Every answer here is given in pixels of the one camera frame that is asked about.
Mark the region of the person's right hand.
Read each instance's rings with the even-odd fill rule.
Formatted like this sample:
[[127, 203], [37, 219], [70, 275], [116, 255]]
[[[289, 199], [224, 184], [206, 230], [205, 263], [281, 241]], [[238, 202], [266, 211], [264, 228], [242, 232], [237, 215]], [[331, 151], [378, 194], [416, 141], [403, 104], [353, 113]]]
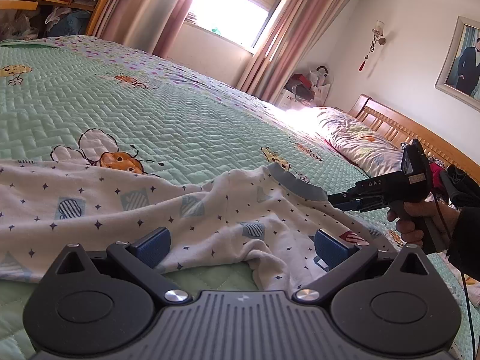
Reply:
[[[450, 235], [452, 235], [456, 222], [460, 216], [459, 211], [456, 211], [445, 204], [436, 203], [434, 201], [418, 203], [405, 202], [403, 208], [412, 218], [419, 217], [422, 219], [430, 219], [434, 223], [434, 226], [439, 230], [446, 246], [450, 245], [450, 238], [445, 228], [448, 228]], [[419, 246], [423, 245], [425, 238], [424, 232], [418, 228], [413, 221], [409, 219], [400, 219], [394, 210], [389, 210], [387, 212], [387, 220], [389, 222], [396, 221], [396, 230], [400, 232], [401, 238], [404, 242]]]

